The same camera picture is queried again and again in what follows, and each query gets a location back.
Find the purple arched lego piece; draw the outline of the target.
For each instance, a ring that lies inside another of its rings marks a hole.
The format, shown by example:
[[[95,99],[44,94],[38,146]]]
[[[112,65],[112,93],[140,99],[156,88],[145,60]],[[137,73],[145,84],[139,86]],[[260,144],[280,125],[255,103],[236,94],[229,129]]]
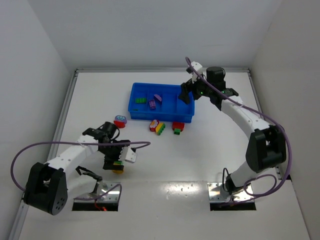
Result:
[[[162,103],[162,97],[159,95],[159,94],[154,94],[153,95],[153,98],[155,101],[159,102],[159,103]]]

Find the purple rectangular lego brick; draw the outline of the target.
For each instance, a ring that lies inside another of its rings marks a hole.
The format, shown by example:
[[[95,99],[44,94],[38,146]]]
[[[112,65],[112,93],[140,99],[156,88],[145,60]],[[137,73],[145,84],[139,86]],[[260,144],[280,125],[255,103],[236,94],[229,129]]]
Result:
[[[149,104],[149,109],[150,110],[155,110],[157,108],[156,102],[155,102],[154,99],[149,99],[148,100],[148,104]]]

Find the green rectangular lego brick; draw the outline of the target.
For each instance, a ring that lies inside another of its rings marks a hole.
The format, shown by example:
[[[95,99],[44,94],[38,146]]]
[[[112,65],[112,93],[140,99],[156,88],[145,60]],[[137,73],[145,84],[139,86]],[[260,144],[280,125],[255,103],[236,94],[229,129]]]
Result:
[[[145,97],[137,97],[135,98],[135,103],[136,104],[145,104],[147,102],[147,98]]]

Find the green lego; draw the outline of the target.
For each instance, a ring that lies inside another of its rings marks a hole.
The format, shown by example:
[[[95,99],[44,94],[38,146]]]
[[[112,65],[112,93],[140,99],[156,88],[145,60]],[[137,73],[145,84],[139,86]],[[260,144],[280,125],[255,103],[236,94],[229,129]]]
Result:
[[[122,162],[122,161],[115,161],[115,162],[113,163],[113,165],[122,166],[122,165],[123,165],[123,162]]]

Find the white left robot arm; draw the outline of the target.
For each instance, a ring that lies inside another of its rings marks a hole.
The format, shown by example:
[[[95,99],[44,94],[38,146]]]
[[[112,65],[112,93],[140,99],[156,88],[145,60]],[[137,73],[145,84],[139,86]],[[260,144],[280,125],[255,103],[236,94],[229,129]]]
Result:
[[[118,127],[105,122],[98,128],[86,129],[79,139],[60,155],[45,162],[35,163],[30,169],[25,186],[25,204],[57,215],[77,187],[89,187],[89,201],[98,200],[98,189],[103,178],[81,166],[89,156],[100,152],[104,155],[103,169],[123,172],[123,162],[135,163],[136,150],[130,140],[116,140]]]

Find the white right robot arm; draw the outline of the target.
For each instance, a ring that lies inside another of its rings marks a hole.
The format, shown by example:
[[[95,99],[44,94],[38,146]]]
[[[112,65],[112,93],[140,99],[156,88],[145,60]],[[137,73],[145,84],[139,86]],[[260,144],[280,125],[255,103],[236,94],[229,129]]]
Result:
[[[226,85],[226,72],[212,66],[206,70],[198,62],[189,63],[186,71],[191,78],[181,84],[179,99],[190,104],[192,99],[209,98],[222,113],[230,117],[248,138],[244,163],[222,181],[222,189],[228,195],[245,190],[247,185],[262,173],[286,161],[286,139],[280,127],[260,118],[244,105],[238,92]]]

